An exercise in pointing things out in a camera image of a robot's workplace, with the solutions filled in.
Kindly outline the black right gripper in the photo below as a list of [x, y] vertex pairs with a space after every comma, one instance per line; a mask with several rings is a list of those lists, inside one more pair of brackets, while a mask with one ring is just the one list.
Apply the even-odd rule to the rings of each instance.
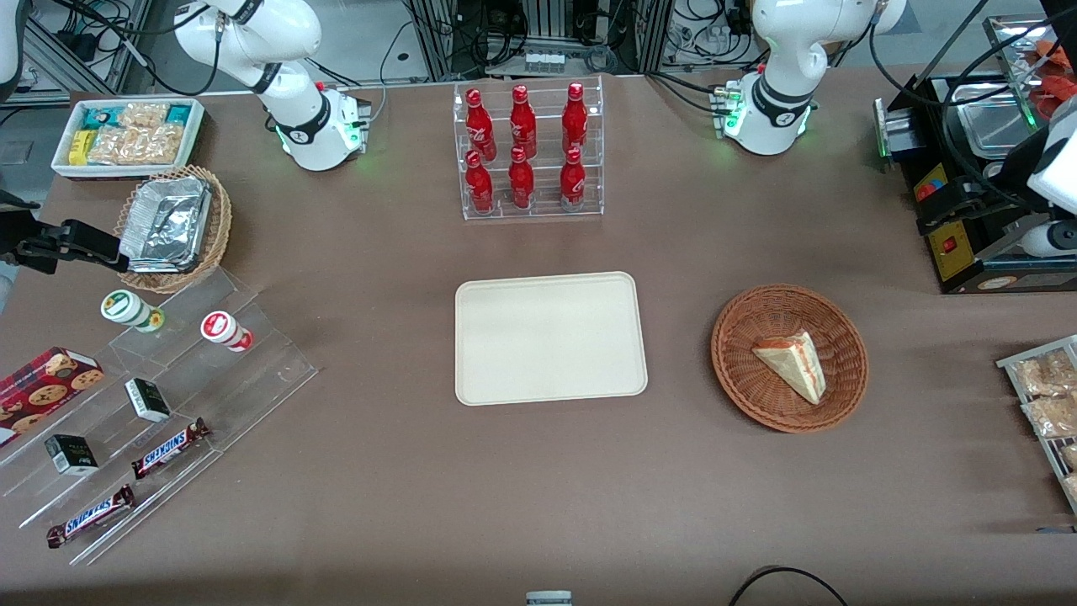
[[120, 251], [118, 237], [76, 220], [52, 226], [37, 219], [41, 205], [1, 191], [1, 257], [43, 274], [56, 272], [61, 260], [83, 260], [126, 273], [130, 258]]

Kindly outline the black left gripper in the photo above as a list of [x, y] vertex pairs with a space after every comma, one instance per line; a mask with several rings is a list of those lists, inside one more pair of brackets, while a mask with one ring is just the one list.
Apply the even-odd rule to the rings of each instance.
[[969, 177], [973, 186], [980, 192], [981, 202], [976, 211], [966, 217], [969, 200], [920, 200], [915, 205], [920, 237], [968, 239], [966, 227], [973, 232], [981, 231], [987, 217], [1012, 211], [1019, 212], [1019, 217], [1030, 214], [1051, 217], [1050, 203], [1027, 185], [1038, 164], [1038, 160], [1006, 160], [1001, 163], [1001, 171], [995, 177], [988, 178], [984, 169], [973, 163], [964, 169], [964, 175]]

